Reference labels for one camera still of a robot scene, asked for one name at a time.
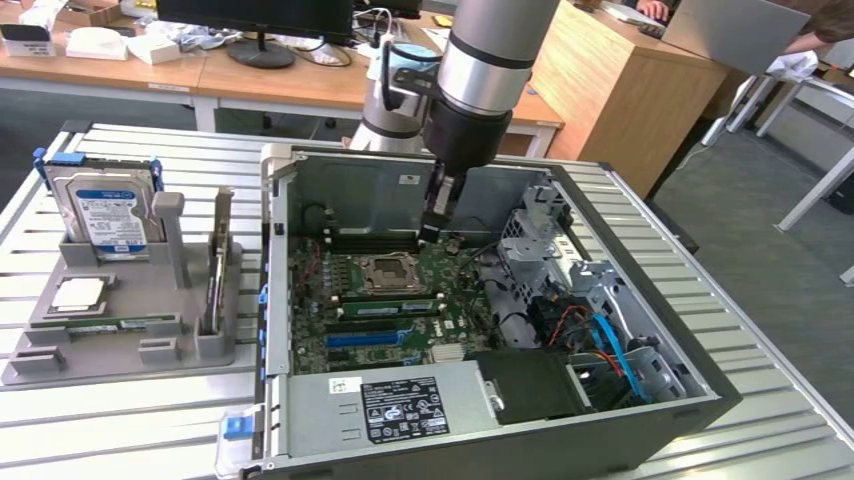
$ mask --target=person's hand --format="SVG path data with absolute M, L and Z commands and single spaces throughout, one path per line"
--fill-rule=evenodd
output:
M 653 20 L 668 21 L 668 17 L 670 16 L 668 5 L 658 0 L 641 0 L 637 10 Z

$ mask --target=monitor stand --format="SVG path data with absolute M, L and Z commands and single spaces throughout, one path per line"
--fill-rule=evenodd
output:
M 265 42 L 265 32 L 258 32 L 257 42 L 239 40 L 229 45 L 229 56 L 243 65 L 266 69 L 289 67 L 295 60 L 287 47 Z

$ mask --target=slotted aluminum table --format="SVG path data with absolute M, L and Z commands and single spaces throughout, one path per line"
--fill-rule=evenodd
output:
M 79 152 L 161 158 L 167 190 L 187 197 L 186 241 L 203 241 L 213 227 L 217 187 L 237 189 L 233 232 L 249 252 L 243 344 L 229 367 L 0 392 L 0 478 L 213 478 L 218 420 L 226 409 L 253 402 L 259 157 L 266 143 L 283 140 L 98 124 L 70 140 Z M 640 469 L 613 478 L 854 479 L 850 427 L 642 201 L 598 165 L 573 162 L 566 168 L 745 397 L 704 433 L 678 439 Z M 604 256 L 580 228 L 592 255 Z M 63 231 L 57 204 L 34 173 L 0 215 L 0 367 L 59 257 Z

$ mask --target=wooden desk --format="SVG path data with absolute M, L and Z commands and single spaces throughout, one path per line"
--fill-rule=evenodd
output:
M 728 68 L 561 2 L 532 84 L 566 122 L 556 159 L 608 162 L 644 197 Z
M 421 20 L 403 21 L 403 28 L 413 43 L 435 49 L 435 44 L 422 31 L 422 27 L 434 27 L 430 16 L 425 12 Z M 350 55 L 353 65 L 345 68 L 322 67 L 298 59 L 283 70 L 262 70 L 238 64 L 223 50 L 210 52 L 199 81 L 199 95 L 217 100 L 199 99 L 197 102 L 199 129 L 215 131 L 214 114 L 206 111 L 221 107 L 318 117 L 362 118 L 370 62 L 353 51 Z M 205 102 L 209 103 L 199 110 L 199 104 Z M 504 153 L 545 156 L 552 138 L 562 125 L 564 120 L 530 89 L 522 94 L 514 111 Z
M 0 23 L 18 23 L 22 13 L 20 5 L 0 0 Z M 410 39 L 435 47 L 422 31 L 430 26 L 430 15 L 403 23 Z M 131 19 L 118 22 L 129 25 Z M 125 62 L 66 57 L 65 33 L 75 28 L 63 22 L 55 26 L 61 56 L 10 57 L 0 47 L 0 88 L 193 105 L 197 127 L 205 132 L 217 131 L 217 108 L 362 117 L 369 62 L 355 52 L 354 64 L 346 68 L 298 59 L 287 69 L 261 70 L 235 62 L 225 49 L 151 66 L 134 56 Z M 532 92 L 521 99 L 502 152 L 545 157 L 564 121 Z
M 0 23 L 18 23 L 18 17 L 24 9 L 20 5 L 0 1 Z M 123 26 L 133 24 L 131 19 L 119 22 Z M 149 65 L 137 57 L 126 61 L 94 60 L 89 58 L 66 57 L 66 32 L 81 28 L 65 22 L 57 22 L 54 28 L 54 43 L 58 45 L 57 57 L 10 57 L 3 42 L 0 42 L 0 87 L 15 88 L 22 83 L 32 83 L 24 90 L 63 92 L 63 84 L 102 87 L 103 90 L 86 90 L 93 96 L 130 98 L 134 100 L 169 101 L 169 103 L 189 103 L 187 95 L 197 92 L 205 57 L 183 58 L 162 65 Z M 127 90 L 142 91 L 139 95 Z

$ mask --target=white box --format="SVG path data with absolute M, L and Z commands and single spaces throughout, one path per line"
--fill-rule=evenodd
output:
M 125 41 L 131 53 L 150 65 L 158 65 L 182 57 L 178 43 L 163 35 L 141 35 Z
M 34 25 L 3 25 L 3 43 L 11 57 L 55 57 L 51 32 Z
M 99 60 L 127 60 L 129 48 L 115 30 L 83 27 L 71 32 L 66 55 Z

